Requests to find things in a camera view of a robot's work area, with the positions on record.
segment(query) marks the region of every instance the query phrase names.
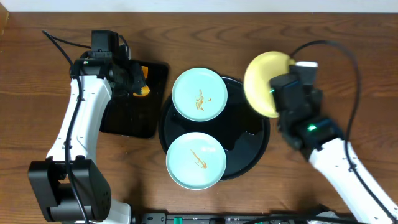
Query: wooden table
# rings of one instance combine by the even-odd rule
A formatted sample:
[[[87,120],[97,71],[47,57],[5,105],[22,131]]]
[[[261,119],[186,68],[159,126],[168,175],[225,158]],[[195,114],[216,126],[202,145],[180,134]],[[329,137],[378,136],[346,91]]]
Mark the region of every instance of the wooden table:
[[[134,58],[170,65],[166,96],[189,68],[243,78],[249,62],[263,52],[290,53],[311,40],[338,40],[358,56],[364,76],[353,146],[398,201],[397,14],[11,13],[0,42],[1,223],[44,222],[27,170],[31,161],[45,159],[57,137],[70,79],[67,61],[42,29],[86,45],[93,29],[122,34]],[[84,51],[62,47],[73,60]],[[311,47],[297,58],[319,62],[323,110],[345,128],[354,95],[350,62],[327,46]],[[283,141],[275,124],[272,119],[269,145],[252,170],[207,190],[183,189],[169,177],[158,136],[143,140],[100,133],[97,165],[113,197],[140,212],[262,214],[319,203],[348,212],[328,181]]]

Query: yellow object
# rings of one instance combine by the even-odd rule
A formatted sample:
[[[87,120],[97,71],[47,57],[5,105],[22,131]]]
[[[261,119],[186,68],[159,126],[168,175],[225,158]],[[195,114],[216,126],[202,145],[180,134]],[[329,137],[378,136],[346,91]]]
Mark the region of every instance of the yellow object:
[[[277,118],[274,97],[269,80],[289,71],[293,62],[282,52],[266,52],[258,55],[246,69],[243,80],[244,94],[255,111],[269,118]]]
[[[144,72],[145,79],[147,79],[147,77],[148,77],[148,67],[141,66],[141,69],[142,69],[142,72]],[[149,92],[150,92],[149,87],[148,86],[144,86],[144,87],[141,88],[141,94],[133,93],[132,95],[133,96],[138,96],[138,97],[143,97],[143,96],[148,95]]]

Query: white wall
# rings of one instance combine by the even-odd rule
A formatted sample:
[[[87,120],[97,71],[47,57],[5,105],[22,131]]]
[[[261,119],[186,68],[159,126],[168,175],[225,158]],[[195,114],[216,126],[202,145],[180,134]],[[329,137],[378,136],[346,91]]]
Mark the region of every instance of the white wall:
[[[398,0],[0,0],[10,12],[398,12]]]

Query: round black tray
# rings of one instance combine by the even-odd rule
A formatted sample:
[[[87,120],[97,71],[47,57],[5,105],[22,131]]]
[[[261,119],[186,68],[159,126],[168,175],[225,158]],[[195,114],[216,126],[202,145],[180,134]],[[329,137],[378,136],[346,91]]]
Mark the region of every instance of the round black tray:
[[[169,96],[159,120],[159,139],[167,153],[171,143],[183,134],[201,132],[213,136],[225,150],[227,163],[221,180],[228,180],[249,171],[262,157],[268,145],[269,120],[249,106],[240,81],[222,78],[228,100],[220,115],[210,121],[190,121],[177,112]]]

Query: green light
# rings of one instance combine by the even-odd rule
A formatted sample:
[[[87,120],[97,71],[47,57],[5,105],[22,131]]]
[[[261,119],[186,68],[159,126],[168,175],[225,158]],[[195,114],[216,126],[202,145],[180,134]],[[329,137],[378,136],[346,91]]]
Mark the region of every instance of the green light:
[[[313,124],[311,124],[308,128],[307,128],[307,130],[308,131],[313,131],[313,130],[315,130],[317,127],[315,126],[315,125],[313,125]]]

